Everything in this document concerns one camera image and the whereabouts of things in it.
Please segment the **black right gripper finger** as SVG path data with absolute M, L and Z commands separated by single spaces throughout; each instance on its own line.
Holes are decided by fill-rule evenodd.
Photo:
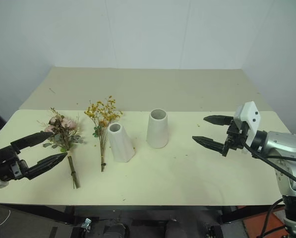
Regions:
M 203 120 L 215 125 L 230 125 L 234 118 L 232 116 L 211 115 L 204 117 Z
M 204 136 L 192 136 L 192 139 L 200 144 L 201 146 L 219 152 L 222 156 L 226 156 L 228 153 L 228 150 L 226 149 L 225 145 L 219 142 L 214 141 L 211 138 L 204 137 Z

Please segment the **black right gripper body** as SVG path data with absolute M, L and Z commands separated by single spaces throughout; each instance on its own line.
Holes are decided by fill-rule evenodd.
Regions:
M 238 128 L 234 120 L 231 121 L 228 130 L 227 130 L 227 139 L 225 141 L 225 148 L 227 150 L 233 149 L 242 149 L 243 142 L 248 137 L 248 124 L 247 122 L 241 122 L 240 128 Z

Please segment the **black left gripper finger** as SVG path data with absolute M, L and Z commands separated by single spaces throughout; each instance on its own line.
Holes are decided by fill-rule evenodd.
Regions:
M 40 160 L 36 165 L 30 167 L 26 171 L 26 178 L 34 179 L 44 174 L 45 172 L 51 170 L 53 167 L 59 164 L 66 156 L 67 152 L 64 152 L 60 154 L 51 155 L 47 158 Z
M 37 132 L 28 136 L 25 136 L 21 139 L 11 142 L 11 146 L 13 147 L 14 151 L 19 154 L 20 151 L 27 147 L 33 147 L 37 144 L 40 144 L 47 140 L 49 137 L 53 135 L 52 132 Z

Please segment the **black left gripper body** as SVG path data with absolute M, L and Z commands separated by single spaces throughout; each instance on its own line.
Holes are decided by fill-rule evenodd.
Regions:
M 26 162 L 19 159 L 11 145 L 0 149 L 0 179 L 2 181 L 26 178 L 27 170 Z

